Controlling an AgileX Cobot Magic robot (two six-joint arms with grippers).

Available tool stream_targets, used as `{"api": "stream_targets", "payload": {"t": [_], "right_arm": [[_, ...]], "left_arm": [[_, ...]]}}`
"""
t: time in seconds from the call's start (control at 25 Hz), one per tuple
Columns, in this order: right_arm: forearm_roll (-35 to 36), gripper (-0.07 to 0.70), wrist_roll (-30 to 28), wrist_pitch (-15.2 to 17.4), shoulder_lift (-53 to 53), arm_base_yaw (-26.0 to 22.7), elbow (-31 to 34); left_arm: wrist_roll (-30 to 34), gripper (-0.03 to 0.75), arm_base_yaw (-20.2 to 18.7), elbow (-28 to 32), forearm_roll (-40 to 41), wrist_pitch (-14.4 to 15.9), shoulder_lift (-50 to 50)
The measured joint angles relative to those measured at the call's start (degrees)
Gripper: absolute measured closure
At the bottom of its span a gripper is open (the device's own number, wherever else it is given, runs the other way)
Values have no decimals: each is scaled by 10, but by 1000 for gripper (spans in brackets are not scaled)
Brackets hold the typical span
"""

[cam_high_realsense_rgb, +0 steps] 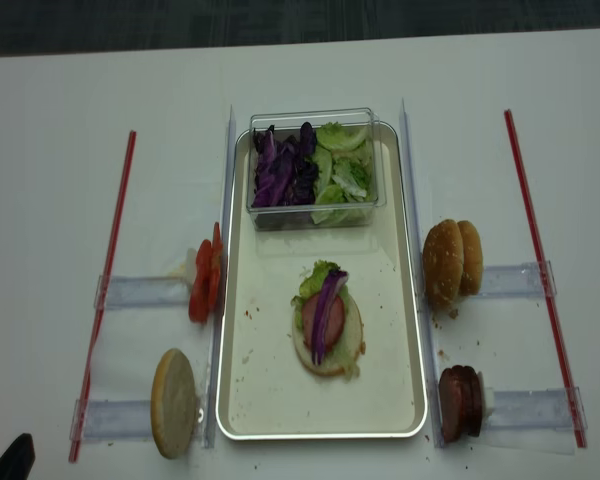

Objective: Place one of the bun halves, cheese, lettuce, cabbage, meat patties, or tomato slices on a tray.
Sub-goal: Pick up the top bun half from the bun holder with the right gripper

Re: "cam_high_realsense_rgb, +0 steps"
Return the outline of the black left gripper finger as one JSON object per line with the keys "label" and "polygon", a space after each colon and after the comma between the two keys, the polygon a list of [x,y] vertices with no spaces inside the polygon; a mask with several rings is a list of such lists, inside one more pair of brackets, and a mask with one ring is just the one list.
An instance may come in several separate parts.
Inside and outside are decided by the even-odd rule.
{"label": "black left gripper finger", "polygon": [[33,464],[33,437],[22,433],[0,457],[0,480],[27,480]]}

